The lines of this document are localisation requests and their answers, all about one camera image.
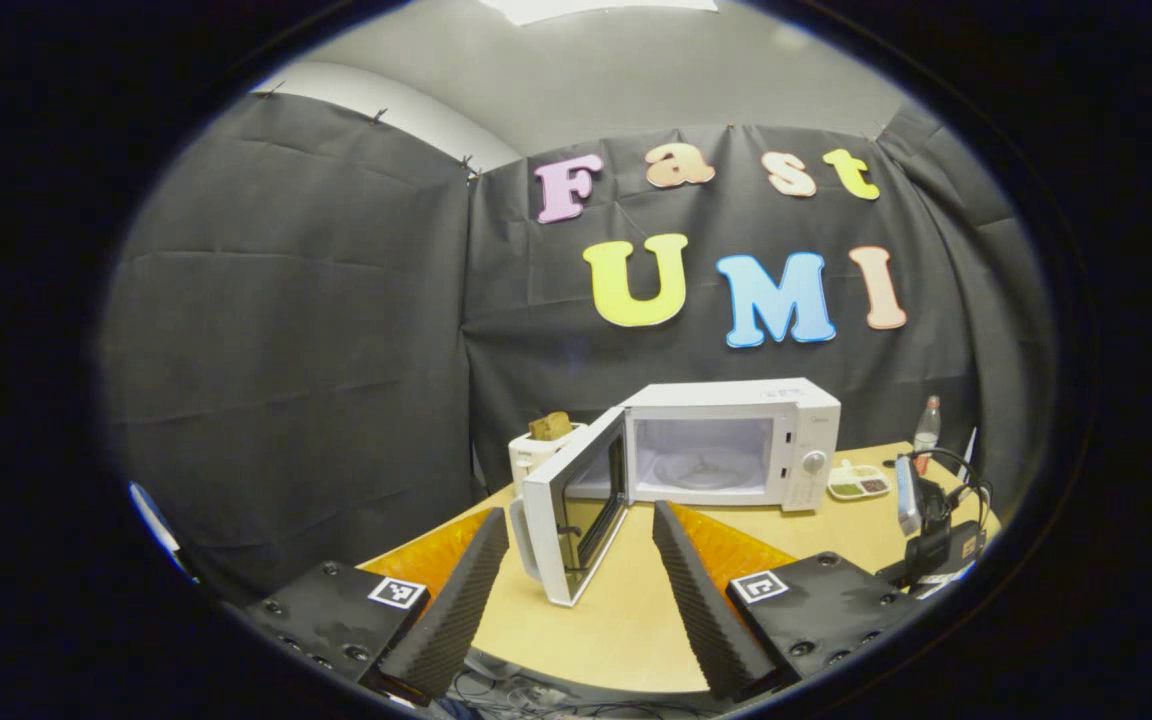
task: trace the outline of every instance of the black fabric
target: black fabric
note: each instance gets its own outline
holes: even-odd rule
[[[914,184],[964,288],[982,406],[972,465],[992,480],[1006,523],[1024,493],[1020,479],[1041,460],[1030,448],[1051,433],[1059,363],[1051,291],[1015,209],[941,120],[907,105],[878,146]]]
[[[704,184],[657,188],[644,156],[666,142],[699,147],[717,176]],[[851,196],[823,156],[838,147],[869,165],[878,200]],[[761,167],[764,152],[791,152],[817,182],[814,197],[781,195]],[[579,218],[538,223],[536,167],[586,152],[602,157]],[[685,234],[685,304],[667,323],[622,328],[591,300],[586,247],[623,240],[630,290],[659,290],[645,237]],[[509,482],[507,445],[526,422],[563,410],[577,420],[626,400],[650,382],[804,377],[842,404],[838,447],[910,441],[927,395],[941,396],[941,445],[964,450],[979,419],[978,377],[968,309],[947,236],[923,191],[886,152],[840,132],[772,127],[672,129],[545,152],[485,173],[471,200],[465,333],[471,418],[491,488]],[[867,326],[867,291],[847,252],[890,251],[890,276],[905,327]],[[717,262],[752,255],[780,282],[793,252],[824,258],[824,293],[838,335],[801,343],[772,336],[733,348],[732,293]],[[1006,484],[996,480],[996,486]]]
[[[248,96],[114,268],[111,441],[229,597],[362,561],[473,500],[467,174],[385,123]]]

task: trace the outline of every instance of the ceiling light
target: ceiling light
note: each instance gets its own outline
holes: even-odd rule
[[[609,8],[682,8],[718,13],[713,0],[482,0],[482,3],[500,10],[516,26]]]

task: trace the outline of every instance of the microwave knob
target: microwave knob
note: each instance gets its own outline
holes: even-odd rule
[[[803,469],[809,473],[819,473],[820,468],[824,468],[824,452],[812,450],[803,456]]]

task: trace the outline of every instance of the ceiling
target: ceiling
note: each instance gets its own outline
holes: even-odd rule
[[[416,0],[302,60],[434,97],[523,156],[700,124],[877,136],[904,94],[859,61],[742,3],[598,10],[515,26],[477,0]]]

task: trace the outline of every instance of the blue letter m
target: blue letter m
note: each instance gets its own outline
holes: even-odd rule
[[[820,342],[836,332],[824,309],[824,286],[820,281],[824,258],[814,252],[795,252],[785,262],[781,285],[749,255],[733,255],[718,262],[718,272],[727,275],[732,287],[732,332],[727,344],[755,347],[763,343],[763,331],[755,323],[755,311],[763,318],[776,342],[785,340],[790,316],[796,314],[794,340]]]

